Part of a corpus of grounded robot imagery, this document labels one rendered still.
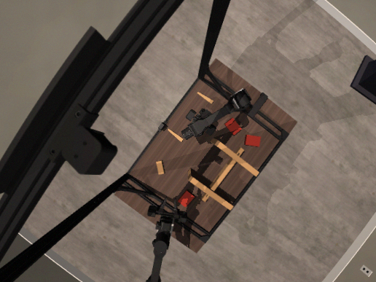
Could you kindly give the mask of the wooden rail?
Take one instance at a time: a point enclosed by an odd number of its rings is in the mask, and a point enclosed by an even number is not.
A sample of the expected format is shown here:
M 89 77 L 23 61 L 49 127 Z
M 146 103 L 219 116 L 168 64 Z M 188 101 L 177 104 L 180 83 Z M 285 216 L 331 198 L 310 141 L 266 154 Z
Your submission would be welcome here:
M 236 153 L 236 155 L 240 156 L 243 153 L 243 151 L 244 151 L 244 149 L 242 149 L 241 147 L 239 147 L 238 150 L 235 153 Z M 220 173 L 218 174 L 218 176 L 211 183 L 210 188 L 213 191 L 219 186 L 219 184 L 222 182 L 222 180 L 224 179 L 224 177 L 228 174 L 228 172 L 230 171 L 230 169 L 233 167 L 233 165 L 235 163 L 236 163 L 236 161 L 234 161 L 232 158 L 229 159 L 229 161 L 227 162 L 227 164 L 222 168 L 222 170 L 220 171 Z M 204 195 L 201 197 L 204 202 L 207 200 L 206 195 L 207 194 L 204 193 Z

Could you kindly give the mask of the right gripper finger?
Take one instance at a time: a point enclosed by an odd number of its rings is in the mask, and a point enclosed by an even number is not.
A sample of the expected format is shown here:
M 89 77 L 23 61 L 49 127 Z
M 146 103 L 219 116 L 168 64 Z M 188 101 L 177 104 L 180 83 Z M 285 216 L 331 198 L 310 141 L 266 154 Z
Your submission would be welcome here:
M 180 209 L 177 208 L 177 205 L 176 205 L 176 198 L 174 200 L 174 212 L 173 212 L 173 215 L 174 216 L 180 216 Z
M 158 213 L 162 213 L 162 212 L 163 212 L 163 209 L 164 209 L 164 206 L 165 206 L 166 200 L 167 200 L 167 197 L 164 199 L 164 201 L 163 201 L 160 205 L 157 206 L 157 210 L 156 210 L 156 212 L 158 212 Z M 162 206 L 162 207 L 161 207 L 161 206 Z

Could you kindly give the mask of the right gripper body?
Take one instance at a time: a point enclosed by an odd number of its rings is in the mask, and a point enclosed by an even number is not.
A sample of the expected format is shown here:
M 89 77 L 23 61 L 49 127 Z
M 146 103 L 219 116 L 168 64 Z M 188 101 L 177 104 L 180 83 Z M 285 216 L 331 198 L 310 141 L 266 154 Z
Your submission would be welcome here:
M 186 222 L 187 221 L 187 212 L 186 211 L 180 211 L 180 216 L 173 216 L 173 213 L 165 212 L 165 211 L 163 211 L 163 213 L 158 213 L 158 212 L 156 212 L 156 210 L 157 210 L 156 206 L 150 205 L 147 215 L 151 216 L 151 217 L 155 217 L 156 214 L 161 215 L 162 220 L 166 220 L 166 221 L 170 221 L 173 218 L 178 219 L 178 222 Z M 172 216 L 170 216 L 170 215 L 172 215 Z M 180 218 L 180 217 L 183 217 L 183 218 Z

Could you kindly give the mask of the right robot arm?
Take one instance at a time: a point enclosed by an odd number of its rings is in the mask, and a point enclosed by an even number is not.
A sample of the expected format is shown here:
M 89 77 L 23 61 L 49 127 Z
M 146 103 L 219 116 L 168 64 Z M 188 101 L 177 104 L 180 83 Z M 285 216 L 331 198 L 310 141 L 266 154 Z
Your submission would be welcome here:
M 152 241 L 153 247 L 154 247 L 154 264 L 152 268 L 152 274 L 149 276 L 148 280 L 146 282 L 159 282 L 160 279 L 160 268 L 162 264 L 162 258 L 166 255 L 166 251 L 169 248 L 170 244 L 170 231 L 171 231 L 171 225 L 173 220 L 166 221 L 162 220 L 162 217 L 160 217 L 160 221 L 157 222 L 156 230 L 158 230 L 156 234 L 156 240 L 154 239 Z M 168 231 L 164 231 L 168 230 Z M 161 233 L 162 232 L 162 233 Z M 156 241 L 156 242 L 155 242 Z M 168 245 L 167 245 L 168 242 Z

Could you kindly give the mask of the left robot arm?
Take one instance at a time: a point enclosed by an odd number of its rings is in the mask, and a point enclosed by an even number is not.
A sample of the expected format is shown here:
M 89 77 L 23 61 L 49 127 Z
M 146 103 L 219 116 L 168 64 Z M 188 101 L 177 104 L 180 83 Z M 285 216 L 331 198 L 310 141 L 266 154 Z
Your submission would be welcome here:
M 194 137 L 202 136 L 204 134 L 204 131 L 208 128 L 208 126 L 211 125 L 212 123 L 214 123 L 215 121 L 221 119 L 222 117 L 226 116 L 227 114 L 233 113 L 234 111 L 239 112 L 239 111 L 242 111 L 245 108 L 247 108 L 249 106 L 249 104 L 251 103 L 250 101 L 252 99 L 249 96 L 249 94 L 247 93 L 246 89 L 243 89 L 243 90 L 237 92 L 236 94 L 234 94 L 233 96 L 230 97 L 230 99 L 228 100 L 228 103 L 225 104 L 224 107 L 222 107 L 218 111 L 214 112 L 213 114 L 207 109 L 200 110 L 200 112 L 199 112 L 200 113 L 200 116 L 199 116 L 200 119 L 198 121 L 195 120 L 195 121 L 191 122 L 188 125 L 187 128 L 182 130 L 181 131 L 182 136 L 186 140 L 193 137 L 193 136 Z M 239 109 L 236 109 L 232 105 L 233 99 L 235 99 L 236 103 L 240 107 Z M 250 101 L 248 101 L 248 100 L 250 100 Z

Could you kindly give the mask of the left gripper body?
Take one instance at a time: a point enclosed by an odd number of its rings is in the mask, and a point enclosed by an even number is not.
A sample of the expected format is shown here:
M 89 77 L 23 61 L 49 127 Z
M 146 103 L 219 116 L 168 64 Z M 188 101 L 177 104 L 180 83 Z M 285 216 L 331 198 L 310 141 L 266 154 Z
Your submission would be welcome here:
M 192 118 L 193 118 L 193 121 L 199 120 L 200 118 L 198 116 L 194 117 L 196 115 L 196 113 L 197 113 L 196 111 L 194 111 L 193 109 L 191 109 L 189 111 L 189 113 L 187 114 L 186 118 L 189 121 L 191 121 Z M 211 136 L 214 133 L 215 130 L 216 130 L 216 126 L 214 126 L 214 125 L 211 124 L 211 126 L 209 128 L 207 128 L 206 133 Z

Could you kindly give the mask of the red rectangular block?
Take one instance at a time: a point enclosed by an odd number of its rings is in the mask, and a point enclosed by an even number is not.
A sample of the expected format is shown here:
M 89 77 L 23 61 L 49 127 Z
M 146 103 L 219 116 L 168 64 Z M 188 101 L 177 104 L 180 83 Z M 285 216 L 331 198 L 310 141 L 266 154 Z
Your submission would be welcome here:
M 237 132 L 241 130 L 241 127 L 234 120 L 234 118 L 231 118 L 229 121 L 227 121 L 225 123 L 225 126 L 228 128 L 232 135 L 235 135 Z
M 184 207 L 187 207 L 187 205 L 192 201 L 194 197 L 195 196 L 189 190 L 186 190 L 184 194 L 178 199 L 178 202 Z
M 250 145 L 250 146 L 259 146 L 260 145 L 260 139 L 261 139 L 261 137 L 259 137 L 259 136 L 246 135 L 244 144 Z

